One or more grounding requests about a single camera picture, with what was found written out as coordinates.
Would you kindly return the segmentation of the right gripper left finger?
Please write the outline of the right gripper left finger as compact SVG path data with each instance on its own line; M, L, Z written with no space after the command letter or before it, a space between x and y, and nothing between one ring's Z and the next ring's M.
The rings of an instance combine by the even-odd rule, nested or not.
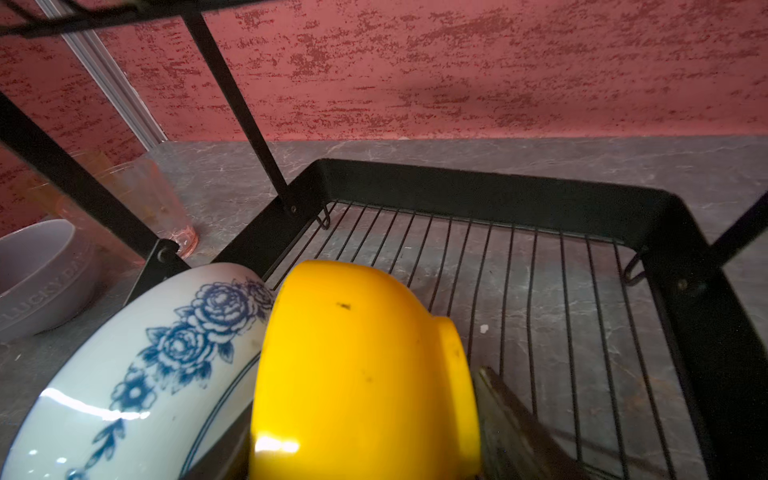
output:
M250 450L250 403L183 480L246 480Z

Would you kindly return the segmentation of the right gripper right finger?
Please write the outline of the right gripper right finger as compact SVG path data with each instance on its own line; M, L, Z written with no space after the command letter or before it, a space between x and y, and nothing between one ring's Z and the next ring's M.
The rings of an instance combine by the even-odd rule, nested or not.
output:
M491 368L473 373L485 479L586 479L522 401Z

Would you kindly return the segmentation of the white blue floral bowl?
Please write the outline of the white blue floral bowl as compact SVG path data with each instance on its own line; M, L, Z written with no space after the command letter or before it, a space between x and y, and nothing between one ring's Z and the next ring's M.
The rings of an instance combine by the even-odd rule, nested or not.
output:
M102 325L41 391L5 479L179 479L250 410L275 292L212 263Z

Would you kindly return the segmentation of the yellow bowl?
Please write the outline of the yellow bowl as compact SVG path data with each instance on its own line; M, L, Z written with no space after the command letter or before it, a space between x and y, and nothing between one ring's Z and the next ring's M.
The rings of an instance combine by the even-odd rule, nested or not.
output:
M311 260L283 282L251 421L253 479L471 479L481 435L454 322L392 276Z

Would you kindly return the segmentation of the pale pink bowl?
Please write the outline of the pale pink bowl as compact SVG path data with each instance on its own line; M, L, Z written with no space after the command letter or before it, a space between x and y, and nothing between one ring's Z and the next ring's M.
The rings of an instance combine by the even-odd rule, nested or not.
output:
M76 316L100 278L95 244L64 219L1 238L1 341L54 329Z

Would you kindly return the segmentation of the pink transparent cup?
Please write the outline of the pink transparent cup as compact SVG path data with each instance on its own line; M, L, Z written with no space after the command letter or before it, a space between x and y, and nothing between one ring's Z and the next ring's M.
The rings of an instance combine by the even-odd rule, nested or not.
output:
M171 185L152 160L138 158L114 164L105 154L93 151L76 153L74 159L158 237L176 242L181 258L194 252L199 235ZM58 216L85 232L95 243L123 260L134 265L144 263L143 258L70 198L60 197L56 201L55 211Z

